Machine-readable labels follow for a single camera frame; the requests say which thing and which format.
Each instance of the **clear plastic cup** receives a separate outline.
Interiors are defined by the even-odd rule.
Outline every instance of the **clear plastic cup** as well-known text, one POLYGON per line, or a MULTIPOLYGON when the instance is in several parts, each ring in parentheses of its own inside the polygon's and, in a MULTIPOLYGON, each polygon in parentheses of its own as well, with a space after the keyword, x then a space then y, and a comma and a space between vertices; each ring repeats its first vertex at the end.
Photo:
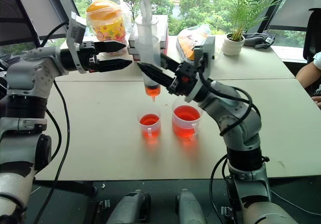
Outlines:
POLYGON ((185 102, 178 98, 173 103, 172 127, 174 133, 182 139, 195 140, 199 131, 203 110, 196 102, 185 102))
POLYGON ((156 138, 161 132, 161 115, 156 108, 145 108, 138 112, 137 120, 142 135, 147 138, 156 138))

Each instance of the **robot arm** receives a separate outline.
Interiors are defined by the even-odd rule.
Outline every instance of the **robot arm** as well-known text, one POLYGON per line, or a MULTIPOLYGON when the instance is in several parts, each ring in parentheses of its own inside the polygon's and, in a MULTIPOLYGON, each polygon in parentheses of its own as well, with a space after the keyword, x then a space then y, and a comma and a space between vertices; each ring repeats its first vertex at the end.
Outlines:
POLYGON ((194 100, 218 124, 227 147, 227 188, 233 206, 234 220, 244 224, 294 224, 296 223, 281 207, 271 203, 270 187, 266 175, 266 158, 262 157, 259 130, 260 116, 251 110, 238 125, 236 123, 247 111, 248 106, 240 99, 234 87, 208 78, 214 63, 215 37, 209 37, 195 50, 195 65, 176 63, 162 55, 162 67, 175 73, 171 78, 162 70, 148 63, 139 63, 141 70, 152 80, 162 84, 169 93, 186 96, 187 102, 194 100), (202 84, 199 69, 208 86, 202 84))
POLYGON ((4 116, 0 119, 0 223, 24 223, 34 176, 51 161, 51 138, 46 130, 47 100, 56 77, 69 71, 106 72, 125 68, 131 61, 99 61, 99 52, 124 47, 117 42, 82 42, 86 25, 76 15, 69 22, 69 49, 55 47, 28 51, 8 65, 4 116))

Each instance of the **cup handle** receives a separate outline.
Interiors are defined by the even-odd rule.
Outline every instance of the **cup handle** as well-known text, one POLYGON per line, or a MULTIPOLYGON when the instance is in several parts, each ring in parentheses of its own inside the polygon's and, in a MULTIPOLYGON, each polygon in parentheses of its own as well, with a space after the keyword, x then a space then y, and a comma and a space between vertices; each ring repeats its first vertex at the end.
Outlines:
POLYGON ((148 137, 152 137, 151 128, 148 128, 148 129, 147 129, 147 134, 148 134, 148 137))
POLYGON ((197 124, 192 124, 192 127, 194 129, 194 133, 190 136, 191 141, 196 140, 197 134, 200 132, 199 128, 197 127, 197 124))

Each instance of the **person's hand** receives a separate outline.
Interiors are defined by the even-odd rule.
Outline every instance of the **person's hand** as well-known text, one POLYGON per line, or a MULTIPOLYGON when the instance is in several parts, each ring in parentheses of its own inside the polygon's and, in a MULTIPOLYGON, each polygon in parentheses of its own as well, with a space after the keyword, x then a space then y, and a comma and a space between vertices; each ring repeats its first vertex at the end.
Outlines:
POLYGON ((312 100, 316 103, 316 105, 321 109, 321 96, 312 97, 312 100))

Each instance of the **table surface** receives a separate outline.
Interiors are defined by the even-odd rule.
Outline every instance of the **table surface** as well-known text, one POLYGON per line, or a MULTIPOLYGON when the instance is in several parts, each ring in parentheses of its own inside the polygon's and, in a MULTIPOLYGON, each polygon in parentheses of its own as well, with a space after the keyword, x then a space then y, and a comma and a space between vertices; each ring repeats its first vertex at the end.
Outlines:
MULTIPOLYGON (((321 174, 321 111, 296 79, 223 80, 253 98, 262 115, 261 148, 271 161, 269 177, 321 174)), ((177 98, 162 88, 156 97, 162 131, 158 142, 146 142, 136 115, 153 104, 141 81, 59 82, 68 105, 71 142, 60 180, 138 180, 209 178, 215 163, 226 154, 223 138, 206 113, 196 143, 178 140, 171 125, 177 98)), ((61 100, 53 88, 48 108, 63 132, 63 145, 37 179, 52 180, 65 148, 66 125, 61 100)), ((57 134, 50 120, 46 131, 56 148, 57 134)), ((218 172, 216 178, 222 178, 218 172)))
MULTIPOLYGON (((243 47, 237 56, 226 56, 221 47, 225 35, 217 35, 215 41, 215 63, 210 77, 215 80, 230 79, 285 79, 294 78, 280 58, 271 49, 255 50, 252 47, 243 47)), ((94 41, 95 37, 85 37, 84 41, 94 41)), ((169 37, 167 55, 177 62, 181 58, 176 48, 176 36, 169 37)), ((131 59, 128 53, 122 55, 125 59, 131 59)), ((100 54, 99 59, 106 59, 100 54)), ((137 64, 133 63, 127 68, 116 72, 102 72, 95 74, 79 74, 70 72, 69 75, 57 78, 57 81, 142 81, 141 71, 137 64)))

